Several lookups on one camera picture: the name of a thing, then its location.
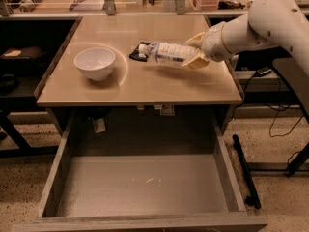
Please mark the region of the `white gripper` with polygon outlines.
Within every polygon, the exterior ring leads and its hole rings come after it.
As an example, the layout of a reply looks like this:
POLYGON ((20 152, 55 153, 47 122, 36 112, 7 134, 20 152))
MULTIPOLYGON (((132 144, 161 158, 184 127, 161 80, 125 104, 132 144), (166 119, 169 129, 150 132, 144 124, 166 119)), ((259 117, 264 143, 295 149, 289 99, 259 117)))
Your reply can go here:
POLYGON ((212 26, 206 33, 200 32, 188 39, 184 45, 200 48, 191 58, 182 62, 181 67, 185 70, 194 71, 202 69, 210 62, 220 62, 231 58, 234 53, 231 46, 232 33, 228 22, 220 22, 212 26))

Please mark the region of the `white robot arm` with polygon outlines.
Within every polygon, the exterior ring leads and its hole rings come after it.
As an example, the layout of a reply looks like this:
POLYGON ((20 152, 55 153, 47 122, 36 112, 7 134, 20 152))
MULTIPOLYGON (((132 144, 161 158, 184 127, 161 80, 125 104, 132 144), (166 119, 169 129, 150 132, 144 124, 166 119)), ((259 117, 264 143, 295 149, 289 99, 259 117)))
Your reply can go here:
POLYGON ((309 21, 295 0, 254 0, 247 12, 185 42, 220 62, 243 51, 280 46, 308 73, 309 21))

